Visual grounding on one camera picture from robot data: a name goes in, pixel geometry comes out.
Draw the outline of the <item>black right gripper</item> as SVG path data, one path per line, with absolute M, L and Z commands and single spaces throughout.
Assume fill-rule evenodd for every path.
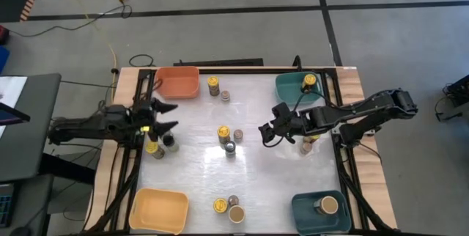
M 313 136 L 314 133 L 305 126 L 303 119 L 289 109 L 285 103 L 279 103 L 272 108 L 274 129 L 268 123 L 258 127 L 261 133 L 262 143 L 267 144 L 274 140 L 276 135 L 284 137 Z

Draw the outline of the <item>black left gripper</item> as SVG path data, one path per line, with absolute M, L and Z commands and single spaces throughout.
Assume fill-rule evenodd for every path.
M 151 141 L 157 142 L 159 138 L 175 127 L 178 121 L 158 122 L 156 121 L 156 112 L 165 114 L 177 107 L 177 104 L 163 103 L 157 98 L 151 98 L 150 100 L 141 100 L 126 108 L 130 124 L 126 130 L 126 142 L 133 142 L 136 135 L 144 131 Z

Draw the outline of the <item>tan-lid gold-label jar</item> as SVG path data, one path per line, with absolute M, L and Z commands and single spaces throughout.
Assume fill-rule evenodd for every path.
M 314 202 L 314 208 L 324 215 L 333 215 L 339 209 L 338 201 L 332 196 L 324 196 Z
M 245 210 L 240 205 L 233 205 L 228 211 L 229 220 L 234 224 L 240 224 L 245 220 Z

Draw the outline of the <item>light teal plastic bin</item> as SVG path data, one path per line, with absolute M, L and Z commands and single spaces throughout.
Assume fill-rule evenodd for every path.
M 320 75 L 314 72 L 284 73 L 276 77 L 276 94 L 280 102 L 285 102 L 289 106 L 294 106 L 298 98 L 303 94 L 301 91 L 304 78 L 313 75 L 316 78 L 311 86 L 311 94 L 305 95 L 300 101 L 301 105 L 309 105 L 323 95 L 323 88 Z

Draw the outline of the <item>orange plastic bin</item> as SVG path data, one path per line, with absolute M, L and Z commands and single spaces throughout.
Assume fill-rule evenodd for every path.
M 157 93 L 165 99 L 192 99 L 199 95 L 199 69 L 193 66 L 161 67 Z

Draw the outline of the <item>black flat bar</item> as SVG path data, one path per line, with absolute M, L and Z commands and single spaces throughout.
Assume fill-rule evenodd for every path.
M 203 62 L 184 62 L 179 60 L 173 64 L 174 67 L 179 66 L 195 66 L 195 67 L 242 67 L 242 66 L 263 66 L 263 58 L 253 59 L 227 59 L 227 60 L 210 60 Z

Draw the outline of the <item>yellow plastic bin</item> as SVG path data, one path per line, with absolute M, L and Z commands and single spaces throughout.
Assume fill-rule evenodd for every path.
M 188 215 L 188 196 L 180 191 L 141 188 L 133 199 L 128 223 L 145 229 L 179 235 Z

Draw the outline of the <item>dark teal plastic bin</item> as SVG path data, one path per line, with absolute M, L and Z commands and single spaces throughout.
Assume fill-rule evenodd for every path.
M 337 213 L 324 215 L 314 208 L 314 202 L 324 196 L 332 196 L 339 203 Z M 296 194 L 292 198 L 292 214 L 301 236 L 349 232 L 352 226 L 347 200 L 340 191 L 317 191 Z

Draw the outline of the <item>grey desk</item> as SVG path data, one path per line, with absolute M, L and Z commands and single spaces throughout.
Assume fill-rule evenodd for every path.
M 7 126 L 0 137 L 0 182 L 37 175 L 61 78 L 58 73 L 27 78 L 15 108 L 30 121 Z

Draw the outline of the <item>white paper sheet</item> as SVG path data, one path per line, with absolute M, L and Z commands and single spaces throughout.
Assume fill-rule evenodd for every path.
M 26 76 L 0 76 L 0 103 L 17 109 L 15 106 L 26 85 L 26 81 Z M 7 126 L 0 126 L 0 138 Z

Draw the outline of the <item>dark tablet screen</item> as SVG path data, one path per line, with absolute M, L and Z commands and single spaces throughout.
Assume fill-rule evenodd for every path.
M 29 121 L 29 115 L 4 103 L 0 103 L 0 126 L 20 124 Z

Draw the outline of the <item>blue floor object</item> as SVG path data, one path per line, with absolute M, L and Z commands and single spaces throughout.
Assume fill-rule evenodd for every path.
M 0 74 L 3 72 L 4 67 L 7 64 L 10 51 L 0 45 Z

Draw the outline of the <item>dark keyboard device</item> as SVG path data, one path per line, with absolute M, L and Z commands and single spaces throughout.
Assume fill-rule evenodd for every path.
M 12 183 L 0 184 L 0 228 L 6 228 L 11 223 L 14 193 Z

